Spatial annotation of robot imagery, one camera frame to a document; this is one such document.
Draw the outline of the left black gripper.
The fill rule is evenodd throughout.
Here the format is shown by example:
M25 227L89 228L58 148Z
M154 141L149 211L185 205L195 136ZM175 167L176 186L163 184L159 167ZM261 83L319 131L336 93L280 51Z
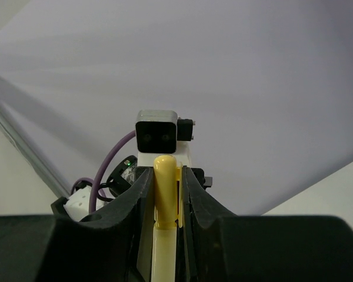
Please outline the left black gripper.
M212 177L206 176L205 172L201 168L192 168L191 169L197 181L201 187L206 190L207 188L212 187Z

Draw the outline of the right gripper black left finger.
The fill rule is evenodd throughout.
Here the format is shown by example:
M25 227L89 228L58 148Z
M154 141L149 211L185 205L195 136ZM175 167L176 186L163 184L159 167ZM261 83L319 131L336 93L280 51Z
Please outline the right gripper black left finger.
M0 281L149 281L153 170L80 222L0 216Z

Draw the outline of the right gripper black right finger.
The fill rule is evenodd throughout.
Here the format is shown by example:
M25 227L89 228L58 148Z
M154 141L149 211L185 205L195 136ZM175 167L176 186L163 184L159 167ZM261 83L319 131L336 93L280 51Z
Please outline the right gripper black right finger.
M353 230L335 216L238 216L182 170L182 281L353 281Z

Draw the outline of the yellow highlighter cap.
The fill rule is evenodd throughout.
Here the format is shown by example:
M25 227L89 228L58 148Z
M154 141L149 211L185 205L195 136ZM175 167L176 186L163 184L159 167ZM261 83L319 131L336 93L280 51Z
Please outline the yellow highlighter cap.
M158 156L154 160L155 226L161 230L181 228L182 171L171 155Z

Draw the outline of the yellow highlighter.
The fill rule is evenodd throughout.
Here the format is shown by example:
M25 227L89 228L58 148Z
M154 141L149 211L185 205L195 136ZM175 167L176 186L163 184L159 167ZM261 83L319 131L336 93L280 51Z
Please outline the yellow highlighter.
M152 243L151 281L175 281L177 224L155 223Z

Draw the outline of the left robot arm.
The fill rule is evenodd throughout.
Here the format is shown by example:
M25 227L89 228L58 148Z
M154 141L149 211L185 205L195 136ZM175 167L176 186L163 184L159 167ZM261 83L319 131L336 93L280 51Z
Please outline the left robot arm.
M135 182L137 158L134 155L126 157L111 172L109 177L100 184L96 209L100 209ZM89 213L89 197L93 180L87 177L78 179L72 187L68 198L61 197L51 204L53 214L65 216L74 221L81 221Z

